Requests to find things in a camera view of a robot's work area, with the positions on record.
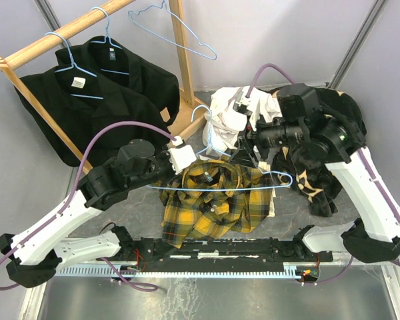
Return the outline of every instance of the shirt collar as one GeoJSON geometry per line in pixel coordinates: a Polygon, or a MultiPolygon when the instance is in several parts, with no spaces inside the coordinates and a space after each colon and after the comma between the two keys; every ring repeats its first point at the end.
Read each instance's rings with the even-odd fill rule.
{"type": "MultiPolygon", "coordinates": [[[[182,177],[182,188],[188,189],[237,189],[241,187],[241,172],[224,161],[208,160],[200,161],[196,165],[186,170],[182,177]],[[213,185],[209,183],[209,179],[214,178],[216,174],[220,174],[219,181],[213,185]]],[[[226,196],[234,196],[236,191],[225,191],[226,196]]],[[[202,191],[186,191],[186,194],[192,198],[198,198],[202,191]]],[[[207,192],[207,197],[213,198],[215,194],[220,192],[207,192]]]]}
{"type": "MultiPolygon", "coordinates": [[[[120,90],[120,86],[114,84],[103,75],[97,74],[92,70],[88,71],[97,74],[97,77],[94,80],[99,86],[100,92],[98,92],[97,95],[104,98],[99,101],[99,104],[90,104],[90,99],[74,97],[68,91],[64,90],[62,86],[60,86],[58,78],[56,78],[55,71],[58,69],[64,69],[66,67],[69,67],[69,65],[60,65],[42,74],[45,89],[47,91],[46,96],[49,98],[50,106],[53,106],[57,109],[88,111],[91,112],[92,117],[103,117],[107,115],[129,115],[129,110],[120,90]]],[[[68,78],[82,76],[82,71],[76,69],[70,69],[63,72],[68,73],[68,78]]]]}
{"type": "MultiPolygon", "coordinates": [[[[101,66],[97,64],[94,56],[92,55],[92,53],[95,50],[95,48],[92,48],[92,45],[107,46],[107,47],[111,47],[111,48],[112,48],[112,46],[110,46],[110,44],[108,42],[106,42],[104,44],[101,44],[101,43],[92,44],[91,42],[92,41],[103,41],[103,40],[104,40],[104,36],[96,36],[81,45],[82,61],[85,61],[87,65],[91,66],[95,70],[100,70],[101,66]]],[[[114,45],[118,45],[121,48],[121,50],[123,50],[123,52],[127,58],[129,69],[128,70],[120,69],[119,71],[128,72],[129,88],[138,93],[142,93],[143,92],[142,70],[141,70],[142,58],[140,56],[134,54],[130,50],[126,49],[124,46],[122,46],[116,40],[111,39],[111,42],[114,45]]]]}

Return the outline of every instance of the black jacket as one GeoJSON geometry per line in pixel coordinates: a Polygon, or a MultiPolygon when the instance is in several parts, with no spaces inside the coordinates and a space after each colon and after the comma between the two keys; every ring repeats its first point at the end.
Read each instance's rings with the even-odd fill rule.
{"type": "MultiPolygon", "coordinates": [[[[142,121],[167,131],[159,111],[143,95],[115,84],[100,73],[93,77],[75,68],[55,72],[64,67],[68,66],[55,67],[43,74],[28,75],[21,80],[82,153],[96,133],[119,121],[142,121]],[[73,86],[74,77],[85,79],[83,88],[73,86]],[[103,99],[74,97],[71,94],[92,95],[103,99]]],[[[18,94],[62,161],[72,167],[78,166],[80,161],[76,156],[29,102],[18,94]]],[[[169,142],[168,138],[150,129],[118,127],[96,142],[87,159],[94,167],[102,165],[115,156],[121,146],[136,138],[146,139],[156,148],[169,142]]]]}
{"type": "MultiPolygon", "coordinates": [[[[179,112],[179,84],[176,76],[144,60],[115,40],[112,40],[112,43],[122,49],[110,46],[108,41],[92,43],[92,41],[103,40],[104,36],[98,36],[82,45],[72,46],[71,53],[75,62],[146,96],[159,111],[167,107],[170,120],[166,122],[166,125],[170,126],[179,112]],[[126,72],[129,75],[110,73],[101,69],[126,72]]],[[[56,51],[55,54],[58,64],[70,64],[66,48],[56,51]]]]}

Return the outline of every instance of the red wire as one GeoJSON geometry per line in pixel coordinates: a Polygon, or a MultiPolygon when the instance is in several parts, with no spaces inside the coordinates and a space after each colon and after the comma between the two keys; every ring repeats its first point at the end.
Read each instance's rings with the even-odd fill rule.
{"type": "Polygon", "coordinates": [[[139,258],[141,258],[143,260],[143,266],[142,266],[142,270],[141,272],[143,272],[145,270],[145,266],[147,265],[145,262],[144,257],[140,254],[138,249],[133,250],[133,252],[136,254],[136,266],[139,267],[139,258]]]}

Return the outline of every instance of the black garment with yellow pattern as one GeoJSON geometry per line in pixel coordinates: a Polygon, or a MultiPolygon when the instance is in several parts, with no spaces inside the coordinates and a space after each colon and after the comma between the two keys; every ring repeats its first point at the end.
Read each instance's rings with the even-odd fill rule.
{"type": "MultiPolygon", "coordinates": [[[[274,89],[269,93],[274,96],[277,91],[278,89],[274,89]]],[[[362,134],[366,135],[360,108],[352,97],[344,92],[326,88],[315,88],[315,91],[320,102],[355,121],[362,134]]],[[[333,200],[342,190],[342,185],[325,164],[316,159],[308,149],[302,145],[281,148],[273,158],[272,168],[289,173],[293,177],[292,189],[298,189],[308,198],[313,215],[330,217],[337,212],[333,200]]],[[[286,176],[278,178],[282,185],[289,182],[286,176]]]]}
{"type": "MultiPolygon", "coordinates": [[[[172,188],[240,189],[268,187],[271,177],[242,165],[198,161],[173,180],[172,188]]],[[[163,190],[163,240],[180,248],[186,237],[213,240],[228,230],[248,233],[269,214],[272,189],[247,191],[163,190]]]]}

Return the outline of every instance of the plaid shirt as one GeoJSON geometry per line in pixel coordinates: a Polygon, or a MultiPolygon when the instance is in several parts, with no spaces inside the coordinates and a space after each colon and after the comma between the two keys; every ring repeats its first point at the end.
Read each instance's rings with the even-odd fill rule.
{"type": "MultiPolygon", "coordinates": [[[[271,177],[258,169],[223,161],[198,161],[170,185],[186,189],[239,189],[268,187],[271,177]]],[[[180,248],[184,238],[212,240],[228,230],[248,233],[269,214],[272,189],[250,191],[163,190],[166,206],[163,240],[180,248]]]]}

